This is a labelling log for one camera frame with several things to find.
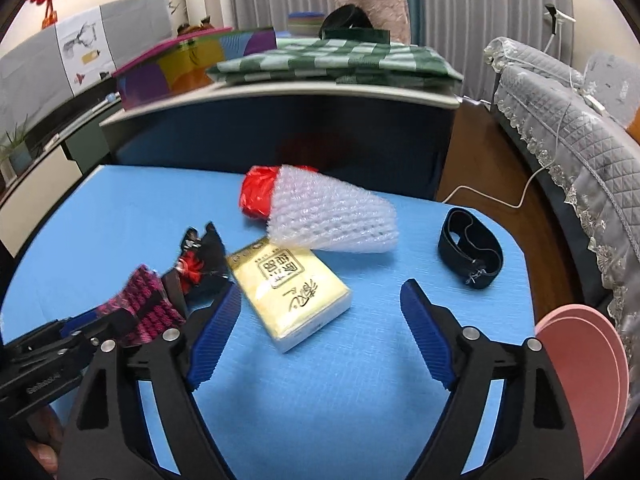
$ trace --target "black and red fabric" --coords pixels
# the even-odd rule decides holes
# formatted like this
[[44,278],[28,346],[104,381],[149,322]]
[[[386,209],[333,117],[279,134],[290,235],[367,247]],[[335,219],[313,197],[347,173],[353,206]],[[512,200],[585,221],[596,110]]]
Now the black and red fabric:
[[175,269],[187,306],[210,301],[220,291],[229,272],[225,246],[212,222],[205,226],[202,238],[193,227],[187,229]]

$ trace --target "gray sofa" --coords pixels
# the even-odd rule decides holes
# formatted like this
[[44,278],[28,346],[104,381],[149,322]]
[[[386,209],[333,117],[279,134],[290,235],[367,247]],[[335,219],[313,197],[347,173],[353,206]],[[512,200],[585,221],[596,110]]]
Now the gray sofa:
[[498,74],[495,107],[548,166],[612,291],[607,311],[630,367],[628,420],[640,404],[640,146],[625,128],[640,106],[640,67],[597,52],[581,73],[508,38],[484,59]]

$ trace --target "white cable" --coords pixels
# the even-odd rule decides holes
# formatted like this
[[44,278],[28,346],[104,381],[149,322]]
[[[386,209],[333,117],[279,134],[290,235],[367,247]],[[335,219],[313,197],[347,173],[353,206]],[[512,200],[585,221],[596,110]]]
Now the white cable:
[[562,22],[558,23],[558,61],[562,61]]
[[545,49],[542,51],[544,54],[546,54],[546,51],[549,50],[549,47],[551,46],[551,42],[554,40],[555,37],[556,37],[556,34],[552,32],[551,37],[549,38],[549,41],[546,42]]
[[[574,89],[574,82],[572,81],[572,78],[571,78],[571,69],[569,70],[569,85],[571,85],[571,88]],[[446,199],[444,199],[442,201],[442,203],[446,204],[447,202],[449,202],[449,200],[451,200],[451,198],[457,192],[459,192],[461,189],[468,189],[469,191],[473,191],[474,193],[476,193],[476,194],[478,194],[480,196],[484,196],[485,198],[488,198],[489,200],[493,200],[494,202],[497,202],[498,204],[505,205],[507,207],[510,207],[511,209],[520,209],[522,207],[522,203],[524,202],[524,197],[527,194],[527,189],[529,189],[529,184],[531,184],[531,182],[533,181],[533,179],[536,177],[537,174],[539,174],[543,170],[546,170],[546,168],[549,168],[556,161],[556,156],[558,156],[558,143],[559,143],[559,139],[560,139],[560,128],[562,127],[562,121],[566,117],[566,114],[569,111],[569,108],[571,107],[571,104],[572,104],[571,103],[571,97],[569,97],[569,104],[564,109],[564,113],[560,117],[560,122],[558,123],[558,128],[556,128],[556,150],[554,152],[554,158],[551,160],[550,163],[546,164],[545,166],[542,166],[541,168],[539,168],[537,171],[535,171],[529,177],[529,179],[527,180],[527,183],[524,186],[524,190],[522,190],[522,195],[520,197],[520,202],[518,202],[518,205],[513,205],[513,204],[509,204],[509,203],[503,202],[502,200],[500,200],[498,198],[495,198],[493,196],[487,195],[486,193],[483,193],[482,191],[478,191],[477,189],[474,189],[474,188],[469,187],[469,186],[458,186],[456,189],[454,189],[450,193],[449,196],[446,197]]]

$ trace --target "black elastic band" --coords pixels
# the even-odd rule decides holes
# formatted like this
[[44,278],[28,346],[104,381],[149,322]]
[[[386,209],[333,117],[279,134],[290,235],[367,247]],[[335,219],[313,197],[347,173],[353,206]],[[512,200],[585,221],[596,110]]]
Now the black elastic band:
[[[451,234],[460,239],[456,243]],[[489,229],[466,209],[454,207],[445,218],[438,253],[444,264],[471,288],[485,288],[502,269],[502,248]]]

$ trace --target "wooden floor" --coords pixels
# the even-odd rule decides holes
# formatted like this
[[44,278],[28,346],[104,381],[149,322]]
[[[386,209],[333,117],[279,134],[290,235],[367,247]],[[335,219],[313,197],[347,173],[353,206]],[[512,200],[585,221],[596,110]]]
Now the wooden floor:
[[[438,200],[466,185],[517,204],[530,176],[531,170],[486,108],[464,102],[456,115]],[[515,238],[527,261],[536,320],[558,306],[578,301],[579,281],[569,248],[535,181],[517,210],[466,189],[449,203],[477,209]]]

